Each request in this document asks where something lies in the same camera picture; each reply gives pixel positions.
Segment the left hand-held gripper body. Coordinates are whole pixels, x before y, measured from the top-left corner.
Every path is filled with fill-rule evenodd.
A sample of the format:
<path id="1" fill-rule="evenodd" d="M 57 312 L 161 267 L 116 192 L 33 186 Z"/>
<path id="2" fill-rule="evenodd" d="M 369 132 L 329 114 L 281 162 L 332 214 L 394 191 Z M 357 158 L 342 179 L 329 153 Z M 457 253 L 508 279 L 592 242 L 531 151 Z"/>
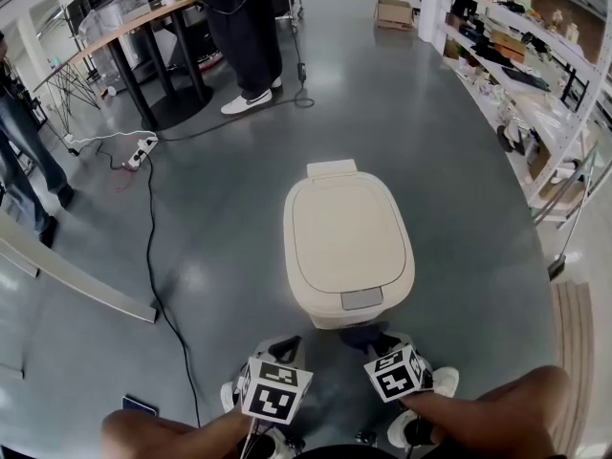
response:
<path id="1" fill-rule="evenodd" d="M 289 338 L 261 342 L 232 383 L 243 414 L 267 422 L 291 422 L 299 410 L 314 374 L 305 369 L 303 342 L 301 365 L 273 361 L 269 347 L 282 339 Z"/>

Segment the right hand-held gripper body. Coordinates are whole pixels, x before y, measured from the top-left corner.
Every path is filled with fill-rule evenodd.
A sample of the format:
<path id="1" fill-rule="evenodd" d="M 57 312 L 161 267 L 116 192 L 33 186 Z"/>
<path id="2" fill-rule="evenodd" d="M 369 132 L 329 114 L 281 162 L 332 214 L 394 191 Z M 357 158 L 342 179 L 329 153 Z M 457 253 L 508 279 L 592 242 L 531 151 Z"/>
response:
<path id="1" fill-rule="evenodd" d="M 430 365 L 408 335 L 380 333 L 366 349 L 369 362 L 363 367 L 384 403 L 433 386 Z"/>

